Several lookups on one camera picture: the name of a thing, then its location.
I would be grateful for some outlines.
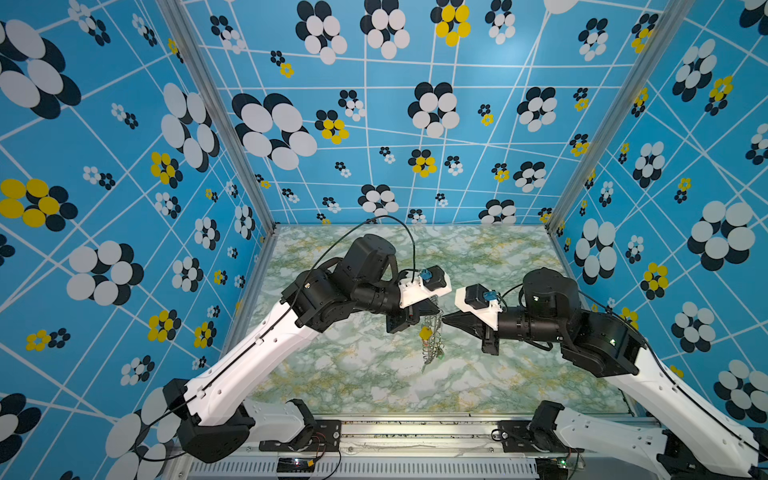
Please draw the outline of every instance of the blue wallpaper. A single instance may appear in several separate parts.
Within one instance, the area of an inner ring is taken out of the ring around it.
[[[666,1],[183,4],[276,221],[541,224]]]
[[[153,2],[0,20],[0,478],[154,478],[263,229]]]
[[[694,4],[556,229],[585,292],[629,318],[715,406],[762,426],[765,7]]]

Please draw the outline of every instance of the yellow tag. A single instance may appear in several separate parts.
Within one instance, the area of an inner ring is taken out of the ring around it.
[[[419,336],[422,338],[422,340],[427,341],[429,340],[429,337],[432,336],[432,329],[428,326],[422,327],[422,331],[419,332]]]

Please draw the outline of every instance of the black mounting bracket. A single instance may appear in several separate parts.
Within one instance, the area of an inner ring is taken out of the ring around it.
[[[305,446],[294,449],[287,443],[275,442],[273,440],[267,440],[265,442],[259,442],[259,450],[261,452],[307,452],[314,453],[317,451],[326,452],[338,452],[339,441],[341,440],[341,420],[316,420],[316,428],[314,433],[320,435],[313,435],[310,438],[309,443]]]
[[[504,453],[536,453],[543,449],[535,447],[535,440],[528,425],[529,420],[501,420],[496,422],[496,430],[493,433],[494,440],[502,444]],[[556,453],[568,453],[568,447],[553,447],[549,450]],[[573,453],[583,452],[584,449],[571,449]]]

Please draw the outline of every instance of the green marble tabletop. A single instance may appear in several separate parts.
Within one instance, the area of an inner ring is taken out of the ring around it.
[[[416,241],[416,268],[439,265],[454,290],[482,283],[506,291],[530,270],[563,271],[543,227],[410,227]],[[252,329],[280,298],[280,292],[349,228],[280,226]],[[401,226],[361,227],[327,258],[342,257],[365,233],[386,238],[397,249],[400,268],[411,264],[411,243]],[[517,296],[508,296],[517,303]],[[457,310],[453,293],[439,299],[445,313]],[[294,353],[251,396],[260,402],[303,399],[316,414],[339,413],[533,413],[541,400],[561,402],[579,412],[627,413],[621,392],[551,352],[502,340],[499,356],[480,351],[480,341],[449,326],[442,328],[445,357],[424,366],[420,326],[389,335],[383,315],[355,313],[333,324],[306,349]]]

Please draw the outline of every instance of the ventilation grille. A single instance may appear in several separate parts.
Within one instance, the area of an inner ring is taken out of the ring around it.
[[[280,478],[322,478],[337,458],[320,462],[313,475],[280,473]],[[236,457],[221,462],[192,463],[190,480],[277,478],[276,460]],[[344,456],[334,478],[538,478],[532,458],[354,458]]]

